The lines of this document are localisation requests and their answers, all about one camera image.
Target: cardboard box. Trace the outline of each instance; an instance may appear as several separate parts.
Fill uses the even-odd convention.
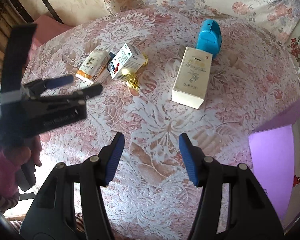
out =
[[[106,51],[101,51],[97,49],[93,50],[82,63],[75,76],[88,83],[94,83],[96,78],[106,67],[110,58],[111,57],[109,53]]]
[[[209,82],[212,54],[186,47],[172,89],[172,101],[198,109]]]
[[[135,73],[146,62],[140,50],[126,43],[109,64],[112,79],[127,81],[129,73]]]
[[[300,99],[249,135],[253,172],[283,228],[300,215]]]
[[[90,82],[90,81],[88,82],[88,81],[84,80],[80,83],[80,87],[87,88],[87,87],[90,87],[91,85],[102,84],[109,75],[110,75],[110,72],[107,70],[107,68],[105,68],[101,72],[101,74],[94,80],[94,82]]]

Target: white medicine box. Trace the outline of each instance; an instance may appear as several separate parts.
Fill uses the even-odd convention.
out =
[[[198,109],[209,83],[212,54],[186,48],[172,89],[172,101]]]
[[[140,50],[126,43],[109,64],[112,79],[127,81],[129,73],[135,73],[146,62]]]

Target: table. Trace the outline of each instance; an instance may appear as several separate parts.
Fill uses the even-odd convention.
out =
[[[39,188],[60,161],[80,163],[98,154],[117,131],[125,149],[109,187],[106,211],[117,238],[186,239],[201,189],[188,180],[178,136],[188,133],[206,155],[252,168],[249,133],[300,98],[290,54],[273,35],[243,20],[208,10],[154,7],[122,12],[71,29],[39,47],[24,82],[75,73],[95,48],[116,53],[130,42],[149,57],[140,69],[140,92],[110,77],[88,103],[88,118],[41,135]],[[201,22],[220,24],[222,50],[212,62],[206,103],[199,110],[171,101],[182,47],[196,45]],[[79,80],[46,94],[66,94]],[[80,211],[76,186],[76,210]],[[219,229],[225,228],[227,189]]]

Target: blue gripper pad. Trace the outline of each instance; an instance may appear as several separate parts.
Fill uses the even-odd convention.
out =
[[[47,81],[46,88],[54,89],[54,88],[57,88],[57,87],[65,86],[65,85],[70,84],[72,82],[73,82],[73,75],[66,75],[66,76],[63,76],[63,77],[54,78],[54,79],[51,79],[51,80]]]
[[[192,155],[193,145],[186,133],[182,133],[179,136],[179,149],[182,155],[183,163],[186,166],[189,180],[193,182],[195,186],[198,186],[198,169]]]
[[[104,148],[110,151],[110,156],[106,163],[106,176],[105,176],[105,183],[106,185],[109,185],[109,182],[113,180],[115,172],[117,171],[117,167],[124,149],[124,135],[118,132],[115,135],[114,139],[112,140],[111,144],[103,147],[102,150]]]

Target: round table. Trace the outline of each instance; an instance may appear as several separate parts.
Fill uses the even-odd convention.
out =
[[[172,102],[171,90],[184,46],[195,47],[206,18],[220,24],[223,42],[212,62],[205,104],[195,110]],[[186,239],[201,189],[188,180],[178,136],[186,132],[221,163],[252,168],[249,133],[300,98],[299,78],[285,46],[264,29],[204,9],[155,7],[97,19],[50,40],[37,50],[24,82],[75,74],[93,49],[116,53],[126,42],[149,57],[138,71],[140,92],[108,77],[101,96],[88,102],[86,120],[42,134],[36,185],[57,162],[81,163],[120,131],[125,149],[114,180],[103,189],[117,238]],[[79,84],[75,78],[46,95],[70,93]],[[226,216],[225,189],[219,229]]]

